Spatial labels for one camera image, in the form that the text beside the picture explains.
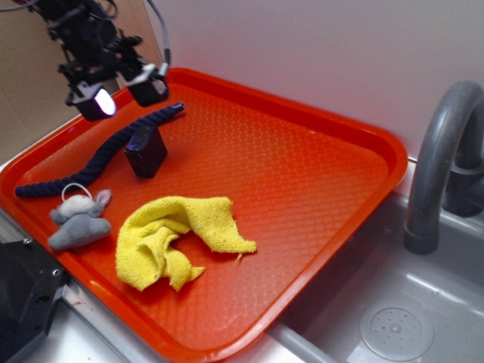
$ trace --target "sink drain cover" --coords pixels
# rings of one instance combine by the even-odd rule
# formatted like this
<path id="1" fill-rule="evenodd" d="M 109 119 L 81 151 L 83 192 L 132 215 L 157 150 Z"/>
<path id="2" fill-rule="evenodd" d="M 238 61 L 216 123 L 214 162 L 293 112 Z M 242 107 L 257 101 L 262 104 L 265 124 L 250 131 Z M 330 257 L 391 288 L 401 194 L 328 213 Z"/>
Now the sink drain cover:
<path id="1" fill-rule="evenodd" d="M 370 306 L 360 320 L 366 346 L 389 361 L 410 361 L 423 355 L 432 344 L 429 317 L 410 302 L 389 299 Z"/>

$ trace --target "gray faucet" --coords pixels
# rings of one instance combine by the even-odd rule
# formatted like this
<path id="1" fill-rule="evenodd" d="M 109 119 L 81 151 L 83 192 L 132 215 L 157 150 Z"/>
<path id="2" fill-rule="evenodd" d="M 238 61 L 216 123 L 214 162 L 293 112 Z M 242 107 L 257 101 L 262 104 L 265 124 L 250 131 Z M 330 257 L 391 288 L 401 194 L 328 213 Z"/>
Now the gray faucet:
<path id="1" fill-rule="evenodd" d="M 484 209 L 484 90 L 475 82 L 453 85 L 433 115 L 411 186 L 405 247 L 436 250 L 440 209 L 469 217 Z"/>

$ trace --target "dark blue rope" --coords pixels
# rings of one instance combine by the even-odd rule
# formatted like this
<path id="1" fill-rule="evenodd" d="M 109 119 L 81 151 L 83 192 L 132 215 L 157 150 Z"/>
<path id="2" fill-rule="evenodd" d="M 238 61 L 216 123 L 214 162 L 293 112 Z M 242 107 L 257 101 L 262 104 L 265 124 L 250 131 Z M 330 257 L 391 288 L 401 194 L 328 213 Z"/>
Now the dark blue rope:
<path id="1" fill-rule="evenodd" d="M 18 197 L 26 198 L 49 197 L 61 195 L 64 187 L 70 183 L 78 183 L 83 186 L 91 184 L 104 171 L 114 154 L 129 141 L 139 126 L 160 126 L 184 109 L 183 103 L 178 102 L 137 119 L 108 138 L 80 172 L 63 179 L 16 187 L 15 194 Z"/>

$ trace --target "yellow cloth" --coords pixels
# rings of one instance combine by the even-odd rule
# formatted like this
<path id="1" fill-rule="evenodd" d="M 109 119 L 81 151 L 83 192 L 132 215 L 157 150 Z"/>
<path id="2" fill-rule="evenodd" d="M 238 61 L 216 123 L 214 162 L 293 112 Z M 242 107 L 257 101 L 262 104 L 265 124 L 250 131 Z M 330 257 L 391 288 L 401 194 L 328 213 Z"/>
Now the yellow cloth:
<path id="1" fill-rule="evenodd" d="M 254 253 L 256 242 L 244 240 L 226 197 L 195 199 L 164 197 L 136 210 L 119 230 L 116 272 L 142 291 L 168 277 L 177 291 L 199 277 L 204 267 L 193 267 L 188 258 L 169 244 L 191 229 L 219 253 Z"/>

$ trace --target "gray sink basin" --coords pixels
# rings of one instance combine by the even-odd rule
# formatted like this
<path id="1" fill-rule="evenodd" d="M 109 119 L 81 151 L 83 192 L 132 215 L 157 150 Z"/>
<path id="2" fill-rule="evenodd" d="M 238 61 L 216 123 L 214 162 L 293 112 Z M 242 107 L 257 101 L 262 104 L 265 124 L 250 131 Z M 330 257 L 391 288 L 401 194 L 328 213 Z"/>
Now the gray sink basin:
<path id="1" fill-rule="evenodd" d="M 438 250 L 418 256 L 406 206 L 392 194 L 269 333 L 307 361 L 484 362 L 482 227 L 442 213 Z"/>

